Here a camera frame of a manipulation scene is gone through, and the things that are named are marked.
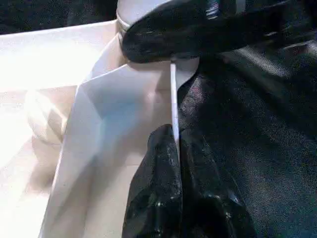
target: black rubber glove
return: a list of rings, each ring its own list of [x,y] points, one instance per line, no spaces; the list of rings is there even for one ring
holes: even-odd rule
[[[171,125],[154,131],[128,196],[123,238],[179,237],[182,187]]]

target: white paper box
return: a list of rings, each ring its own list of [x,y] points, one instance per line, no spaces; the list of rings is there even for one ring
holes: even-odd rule
[[[116,36],[77,89],[40,237],[121,237],[131,179],[165,123],[170,62],[125,64]]]

